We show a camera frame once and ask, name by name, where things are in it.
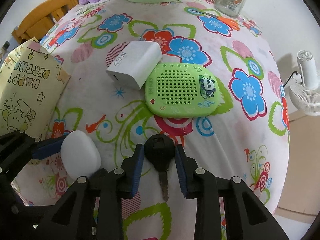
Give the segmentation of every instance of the floral tablecloth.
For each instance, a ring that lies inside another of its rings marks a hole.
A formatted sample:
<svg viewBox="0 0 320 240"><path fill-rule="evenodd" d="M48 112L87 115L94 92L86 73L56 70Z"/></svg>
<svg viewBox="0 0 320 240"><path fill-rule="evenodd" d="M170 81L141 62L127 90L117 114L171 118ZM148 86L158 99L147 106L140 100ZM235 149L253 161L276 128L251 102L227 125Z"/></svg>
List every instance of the floral tablecloth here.
<svg viewBox="0 0 320 240"><path fill-rule="evenodd" d="M287 102L276 62L261 29L246 17L234 22L212 0L136 4L102 1L84 14L73 8L41 44L72 77L55 108L47 137L73 130L95 142L108 171L131 156L137 143L164 133L217 177L241 177L273 212L289 157ZM213 18L196 8L217 14ZM117 85L106 68L130 41L156 41L162 62L195 63L217 78L221 103L200 118L161 118L146 106L144 90ZM123 200L125 239L193 239L196 200L180 192L174 162L168 170L169 201L145 160L139 192ZM60 155L33 161L14 180L30 205L54 204L72 184ZM226 238L223 202L221 226Z"/></svg>

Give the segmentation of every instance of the orange scissors handle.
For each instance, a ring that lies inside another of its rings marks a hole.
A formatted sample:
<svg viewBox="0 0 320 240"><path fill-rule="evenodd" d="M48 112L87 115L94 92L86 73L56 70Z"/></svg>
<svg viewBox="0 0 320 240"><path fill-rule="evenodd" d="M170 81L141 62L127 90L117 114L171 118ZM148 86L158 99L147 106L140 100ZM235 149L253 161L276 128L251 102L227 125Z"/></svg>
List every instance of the orange scissors handle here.
<svg viewBox="0 0 320 240"><path fill-rule="evenodd" d="M236 31L240 30L239 24L235 20L224 18L224 17L217 17L217 19L222 21L226 25L230 26L232 29Z"/></svg>

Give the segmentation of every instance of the wooden chair backrest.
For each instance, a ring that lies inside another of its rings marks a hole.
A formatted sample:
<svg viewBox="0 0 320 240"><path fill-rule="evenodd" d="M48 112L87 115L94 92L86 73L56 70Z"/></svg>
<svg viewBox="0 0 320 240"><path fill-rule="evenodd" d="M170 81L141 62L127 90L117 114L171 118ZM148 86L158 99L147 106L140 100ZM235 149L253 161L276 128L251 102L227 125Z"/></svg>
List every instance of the wooden chair backrest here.
<svg viewBox="0 0 320 240"><path fill-rule="evenodd" d="M12 36L18 43L33 37L40 40L66 13L79 3L78 0L47 0L34 8L21 22Z"/></svg>

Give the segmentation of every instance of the white fan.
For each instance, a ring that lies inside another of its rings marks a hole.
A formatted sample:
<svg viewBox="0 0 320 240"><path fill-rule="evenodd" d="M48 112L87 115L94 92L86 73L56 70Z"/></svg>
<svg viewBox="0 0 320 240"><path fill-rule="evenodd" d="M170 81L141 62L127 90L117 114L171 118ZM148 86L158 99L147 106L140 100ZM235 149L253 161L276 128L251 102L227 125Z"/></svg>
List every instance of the white fan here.
<svg viewBox="0 0 320 240"><path fill-rule="evenodd" d="M289 85L293 105L307 115L320 115L320 86L315 59L310 51L298 52L299 72L295 71L284 84Z"/></svg>

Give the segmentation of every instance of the black key head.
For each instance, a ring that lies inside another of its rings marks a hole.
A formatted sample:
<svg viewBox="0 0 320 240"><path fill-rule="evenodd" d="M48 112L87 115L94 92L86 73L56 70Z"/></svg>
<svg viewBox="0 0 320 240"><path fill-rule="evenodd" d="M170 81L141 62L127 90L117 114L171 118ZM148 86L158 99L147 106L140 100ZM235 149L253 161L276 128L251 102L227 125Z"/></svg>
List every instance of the black key head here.
<svg viewBox="0 0 320 240"><path fill-rule="evenodd" d="M158 172L166 172L175 156L174 142L164 134L153 135L144 145L144 154Z"/></svg>

